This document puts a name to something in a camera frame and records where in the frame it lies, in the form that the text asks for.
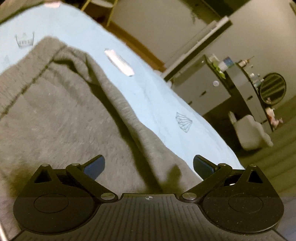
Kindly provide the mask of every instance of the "beige wall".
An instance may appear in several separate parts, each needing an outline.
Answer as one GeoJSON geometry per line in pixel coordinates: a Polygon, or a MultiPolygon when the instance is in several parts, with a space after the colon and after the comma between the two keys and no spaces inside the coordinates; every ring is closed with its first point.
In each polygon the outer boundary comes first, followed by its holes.
{"type": "Polygon", "coordinates": [[[182,0],[120,0],[112,20],[164,63],[207,26],[182,0]]]}
{"type": "Polygon", "coordinates": [[[296,95],[296,15],[289,0],[251,0],[235,12],[233,23],[201,54],[219,59],[252,59],[254,73],[280,73],[287,82],[282,102],[296,95]]]}

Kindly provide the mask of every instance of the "drawer handle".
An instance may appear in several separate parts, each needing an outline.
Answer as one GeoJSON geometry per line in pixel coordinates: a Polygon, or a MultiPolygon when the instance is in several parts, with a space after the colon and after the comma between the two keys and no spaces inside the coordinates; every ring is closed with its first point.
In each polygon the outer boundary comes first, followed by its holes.
{"type": "Polygon", "coordinates": [[[202,97],[203,95],[205,95],[207,93],[207,91],[202,92],[202,94],[200,95],[200,97],[202,97]]]}

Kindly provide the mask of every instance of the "light blue bed sheet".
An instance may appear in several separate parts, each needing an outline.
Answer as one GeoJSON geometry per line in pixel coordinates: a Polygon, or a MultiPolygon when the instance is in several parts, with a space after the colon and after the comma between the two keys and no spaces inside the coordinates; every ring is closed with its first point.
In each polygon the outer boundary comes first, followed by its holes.
{"type": "Polygon", "coordinates": [[[215,164],[223,162],[234,169],[244,169],[211,125],[179,98],[148,64],[101,25],[70,5],[33,7],[1,24],[0,73],[32,49],[31,46],[20,48],[15,36],[28,40],[33,33],[34,45],[45,36],[53,36],[89,53],[124,95],[138,119],[192,170],[196,154],[215,164]],[[115,50],[126,60],[135,75],[127,77],[120,72],[104,54],[106,48],[115,50]]]}

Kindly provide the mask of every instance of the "gray blanket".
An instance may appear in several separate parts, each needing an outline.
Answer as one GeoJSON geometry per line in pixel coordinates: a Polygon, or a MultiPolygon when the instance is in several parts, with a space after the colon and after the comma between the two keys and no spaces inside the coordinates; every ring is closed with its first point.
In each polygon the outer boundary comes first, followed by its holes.
{"type": "Polygon", "coordinates": [[[96,181],[118,196],[180,194],[200,182],[139,122],[100,66],[57,39],[45,38],[0,76],[0,103],[0,219],[9,238],[20,231],[13,202],[43,163],[65,168],[102,154],[96,181]]]}

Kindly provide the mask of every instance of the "white chair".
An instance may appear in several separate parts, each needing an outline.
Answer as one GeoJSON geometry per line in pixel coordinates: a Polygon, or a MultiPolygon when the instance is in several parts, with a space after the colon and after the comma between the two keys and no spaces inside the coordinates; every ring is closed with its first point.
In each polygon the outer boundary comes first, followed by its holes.
{"type": "Polygon", "coordinates": [[[114,8],[115,8],[118,0],[110,0],[110,1],[105,1],[105,0],[87,0],[85,2],[85,4],[83,5],[83,7],[81,8],[81,11],[84,11],[86,9],[87,5],[89,5],[90,2],[93,3],[93,4],[96,4],[98,6],[109,8],[110,9],[110,14],[109,14],[109,17],[108,17],[108,20],[107,20],[107,24],[106,24],[106,27],[108,27],[109,24],[110,24],[110,22],[111,22],[111,17],[113,15],[114,8]]]}
{"type": "Polygon", "coordinates": [[[253,116],[246,115],[240,120],[236,120],[232,112],[229,112],[228,116],[244,150],[249,151],[273,146],[270,136],[265,133],[262,125],[256,122],[253,116]]]}

